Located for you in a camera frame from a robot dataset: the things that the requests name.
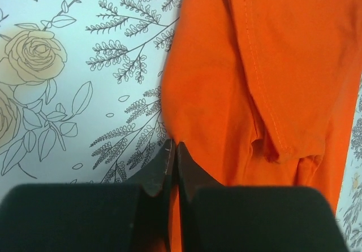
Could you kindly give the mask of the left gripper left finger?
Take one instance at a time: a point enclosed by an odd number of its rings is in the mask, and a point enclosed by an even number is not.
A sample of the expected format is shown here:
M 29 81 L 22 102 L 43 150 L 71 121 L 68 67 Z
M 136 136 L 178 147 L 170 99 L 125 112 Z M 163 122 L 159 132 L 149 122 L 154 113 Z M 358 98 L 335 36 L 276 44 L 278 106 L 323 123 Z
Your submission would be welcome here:
M 1 201 L 2 251 L 170 251 L 175 142 L 113 184 L 21 184 Z

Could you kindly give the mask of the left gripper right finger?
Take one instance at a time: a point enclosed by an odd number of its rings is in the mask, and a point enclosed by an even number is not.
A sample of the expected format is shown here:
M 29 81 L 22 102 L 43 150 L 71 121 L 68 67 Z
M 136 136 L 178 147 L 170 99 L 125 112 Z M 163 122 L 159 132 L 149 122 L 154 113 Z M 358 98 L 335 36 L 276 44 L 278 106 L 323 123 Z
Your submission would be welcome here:
M 184 251 L 347 251 L 329 204 L 303 186 L 224 186 L 176 149 Z

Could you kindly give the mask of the orange t-shirt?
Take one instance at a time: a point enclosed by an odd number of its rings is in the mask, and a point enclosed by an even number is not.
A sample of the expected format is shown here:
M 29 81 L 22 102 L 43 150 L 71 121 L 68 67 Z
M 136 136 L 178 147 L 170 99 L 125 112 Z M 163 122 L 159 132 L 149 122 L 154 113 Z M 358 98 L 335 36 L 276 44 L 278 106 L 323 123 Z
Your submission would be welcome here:
M 361 0 L 183 0 L 169 135 L 224 185 L 302 185 L 337 209 L 361 78 Z

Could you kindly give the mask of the floral patterned table mat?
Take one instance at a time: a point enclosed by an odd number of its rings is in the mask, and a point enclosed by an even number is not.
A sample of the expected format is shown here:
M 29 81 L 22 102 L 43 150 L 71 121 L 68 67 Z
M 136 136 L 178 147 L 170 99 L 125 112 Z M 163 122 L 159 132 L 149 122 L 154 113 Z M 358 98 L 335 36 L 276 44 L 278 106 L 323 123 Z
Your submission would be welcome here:
M 171 137 L 161 82 L 183 0 L 1 0 L 1 194 L 121 183 Z M 337 209 L 361 250 L 361 78 Z

